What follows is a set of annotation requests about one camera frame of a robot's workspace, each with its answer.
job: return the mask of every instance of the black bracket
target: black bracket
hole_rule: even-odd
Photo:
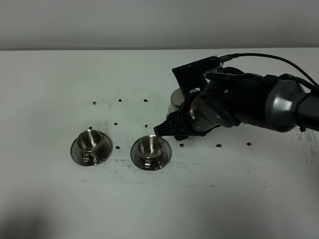
[[[218,57],[211,56],[172,69],[184,99],[186,99],[194,89],[198,88],[199,90],[204,90],[207,86],[207,80],[203,74],[207,71],[215,71],[220,66],[220,59]]]

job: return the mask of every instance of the cup handle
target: cup handle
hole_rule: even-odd
[[[151,167],[151,160],[150,159],[146,159],[145,160],[145,164],[144,164],[144,168],[150,168]]]
[[[84,153],[83,155],[83,162],[88,163],[90,158],[90,153]]]

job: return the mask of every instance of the black cable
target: black cable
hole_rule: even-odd
[[[281,76],[278,77],[279,80],[293,80],[296,81],[297,83],[299,83],[300,85],[305,86],[306,88],[308,88],[309,90],[311,90],[311,92],[313,93],[319,93],[319,87],[318,86],[314,86],[313,84],[311,84],[310,82],[306,81],[305,79],[296,77],[296,76],[292,76],[289,74],[283,74]]]
[[[214,81],[232,81],[242,79],[261,80],[263,78],[260,75],[252,73],[230,74],[223,72],[206,72],[206,74],[204,74],[204,77],[208,80]]]
[[[225,55],[225,56],[221,56],[219,57],[219,59],[221,60],[221,62],[225,62],[225,61],[230,61],[234,58],[237,57],[241,57],[241,56],[260,56],[260,57],[267,57],[267,58],[272,58],[272,59],[276,59],[276,60],[280,60],[283,62],[288,63],[289,65],[295,67],[298,71],[300,71],[308,80],[310,80],[315,86],[319,86],[317,84],[316,81],[313,80],[313,78],[311,78],[304,70],[302,70],[299,66],[297,66],[296,64],[294,64],[293,62],[279,57],[279,56],[273,56],[273,55],[268,55],[268,54],[260,54],[260,53],[236,53],[236,54],[230,54],[230,55]]]

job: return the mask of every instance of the gray wall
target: gray wall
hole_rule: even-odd
[[[317,46],[318,0],[0,0],[0,49]]]

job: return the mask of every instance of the white table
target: white table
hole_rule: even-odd
[[[236,52],[285,57],[318,76],[319,48],[0,52],[2,228],[40,212],[44,239],[318,238],[319,134],[312,130],[220,127],[183,142],[165,137],[172,159],[159,171],[131,161],[133,143],[166,117],[178,88],[171,69]],[[228,65],[301,76],[272,59]],[[82,167],[70,146],[90,126],[120,149]]]

